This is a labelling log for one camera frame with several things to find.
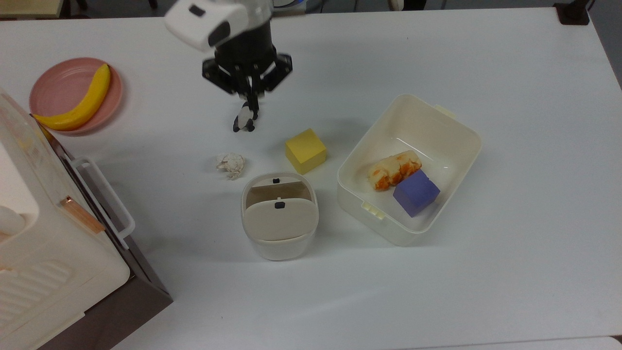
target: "white handle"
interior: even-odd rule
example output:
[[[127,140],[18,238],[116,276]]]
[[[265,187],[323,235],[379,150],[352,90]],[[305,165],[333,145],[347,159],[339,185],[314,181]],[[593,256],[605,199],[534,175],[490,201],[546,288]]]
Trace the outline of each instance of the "white handle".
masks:
[[[115,234],[119,240],[123,241],[123,238],[127,237],[132,233],[132,231],[134,231],[136,223],[134,218],[132,218],[128,210],[119,199],[119,196],[117,196],[113,188],[110,186],[110,183],[108,183],[104,177],[104,174],[102,174],[97,165],[88,158],[75,159],[71,162],[71,165],[78,173],[86,173],[88,175],[90,180],[88,183],[88,185],[90,185],[90,190],[97,192],[93,193],[95,198],[100,201],[100,204],[105,204],[107,206],[106,209],[109,216],[111,214],[116,216],[118,220],[112,220],[113,222],[118,221],[121,225],[123,225],[122,227],[117,227],[116,225],[114,226],[117,230]]]

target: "pink plate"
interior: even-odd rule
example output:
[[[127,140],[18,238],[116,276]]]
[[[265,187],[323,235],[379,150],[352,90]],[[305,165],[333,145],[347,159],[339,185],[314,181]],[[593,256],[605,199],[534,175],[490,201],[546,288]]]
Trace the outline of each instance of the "pink plate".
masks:
[[[30,91],[30,112],[52,116],[68,112],[86,95],[95,71],[106,62],[82,57],[66,60],[48,69]],[[117,71],[110,66],[110,86],[100,109],[81,127],[70,131],[55,131],[63,135],[86,133],[102,125],[121,103],[123,84]]]

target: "storage box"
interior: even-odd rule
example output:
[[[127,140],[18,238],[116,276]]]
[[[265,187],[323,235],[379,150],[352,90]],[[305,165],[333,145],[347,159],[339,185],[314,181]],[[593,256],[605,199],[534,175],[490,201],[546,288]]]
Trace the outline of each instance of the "storage box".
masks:
[[[393,189],[377,192],[367,180],[374,163],[409,149],[440,189],[436,200],[415,217],[393,198]],[[415,96],[398,96],[339,168],[337,200],[343,210],[391,243],[411,245],[434,223],[480,149],[475,131]]]
[[[315,235],[320,211],[311,183],[290,172],[260,175],[242,194],[242,226],[268,260],[302,255]]]

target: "banana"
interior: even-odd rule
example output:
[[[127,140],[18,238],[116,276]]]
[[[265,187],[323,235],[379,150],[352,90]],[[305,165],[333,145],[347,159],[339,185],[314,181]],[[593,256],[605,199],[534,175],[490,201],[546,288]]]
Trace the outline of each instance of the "banana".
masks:
[[[91,119],[100,108],[109,86],[110,68],[107,64],[103,64],[95,72],[86,95],[74,109],[59,115],[40,116],[33,114],[33,116],[39,123],[53,130],[68,131],[77,129]]]

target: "purple cube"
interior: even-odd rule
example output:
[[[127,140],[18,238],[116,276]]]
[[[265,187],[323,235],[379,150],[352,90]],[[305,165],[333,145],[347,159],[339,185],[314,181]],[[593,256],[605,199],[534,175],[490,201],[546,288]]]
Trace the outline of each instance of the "purple cube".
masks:
[[[429,206],[439,193],[440,189],[419,169],[397,184],[393,197],[413,217]]]

